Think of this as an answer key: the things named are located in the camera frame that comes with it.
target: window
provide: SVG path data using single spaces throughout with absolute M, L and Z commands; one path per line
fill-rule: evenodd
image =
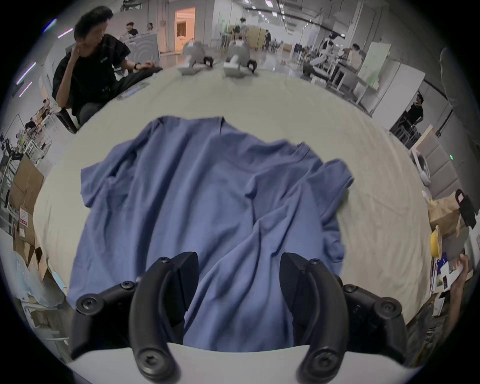
M 187 35 L 187 22 L 182 21 L 177 23 L 177 37 Z

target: cardboard box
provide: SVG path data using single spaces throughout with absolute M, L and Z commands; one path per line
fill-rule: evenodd
M 35 249 L 32 262 L 30 263 L 28 270 L 31 273 L 38 273 L 40 280 L 43 282 L 46 278 L 53 279 L 52 274 L 48 270 L 47 257 L 43 254 L 41 248 Z
M 19 234 L 20 239 L 35 246 L 35 230 L 33 228 L 33 218 L 23 205 L 19 212 Z
M 26 243 L 20 238 L 20 228 L 17 223 L 13 225 L 13 250 L 17 252 L 25 261 L 26 266 L 29 266 L 35 249 L 32 245 Z
M 28 259 L 25 257 L 25 242 L 20 239 L 17 223 L 13 225 L 12 237 L 13 237 L 13 251 L 17 252 L 22 257 L 22 259 L 25 260 L 25 264 L 27 264 Z
M 42 187 L 44 176 L 33 165 L 27 156 L 22 158 L 18 166 L 10 188 L 8 201 L 17 210 L 27 203 L 27 209 L 31 214 L 35 207 L 35 201 Z
M 25 243 L 24 253 L 27 259 L 27 262 L 26 262 L 27 266 L 30 264 L 30 261 L 32 260 L 32 256 L 34 252 L 35 252 L 35 247 L 33 245 Z

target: person's arm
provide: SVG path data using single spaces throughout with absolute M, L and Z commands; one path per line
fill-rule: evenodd
M 135 67 L 135 62 L 123 59 L 123 61 L 120 63 L 120 67 L 123 70 L 128 69 L 128 72 L 133 72 L 133 69 Z M 136 69 L 139 71 L 145 68 L 154 68 L 154 67 L 155 67 L 155 63 L 153 61 L 146 61 L 144 64 L 138 64 Z
M 83 49 L 83 43 L 77 43 L 72 49 L 72 55 L 68 60 L 67 67 L 65 68 L 65 73 L 63 74 L 60 86 L 55 95 L 55 101 L 57 102 L 60 108 L 69 108 L 68 105 L 68 96 L 70 95 L 70 85 L 72 83 L 72 73 L 75 67 L 75 64 L 80 57 L 80 50 Z
M 462 264 L 463 270 L 457 279 L 452 283 L 450 288 L 450 307 L 448 309 L 447 323 L 442 334 L 442 340 L 445 341 L 450 335 L 460 316 L 460 305 L 462 303 L 463 285 L 468 275 L 468 257 L 464 254 L 460 255 L 457 261 L 457 268 Z

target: black pants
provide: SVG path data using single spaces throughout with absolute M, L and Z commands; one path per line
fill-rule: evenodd
M 112 88 L 110 89 L 110 100 L 117 97 L 122 92 L 125 92 L 132 85 L 137 84 L 139 81 L 144 80 L 154 73 L 161 71 L 162 68 L 147 68 L 142 69 L 137 73 L 130 73 L 127 77 L 122 77 L 120 80 L 116 81 Z M 86 103 L 83 107 L 80 108 L 78 112 L 77 119 L 80 125 L 84 125 L 93 115 L 100 111 L 105 103 Z

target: white tablecloth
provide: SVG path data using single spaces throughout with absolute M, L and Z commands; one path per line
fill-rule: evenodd
M 102 161 L 162 115 L 224 116 L 264 141 L 305 141 L 323 161 L 343 159 L 355 180 L 337 212 L 346 253 L 341 278 L 399 300 L 409 321 L 429 296 L 430 225 L 422 184 L 402 144 L 359 109 L 283 74 L 226 78 L 221 68 L 182 77 L 162 71 L 151 85 L 113 100 L 77 133 L 35 205 L 36 234 L 68 286 L 89 209 L 80 170 Z

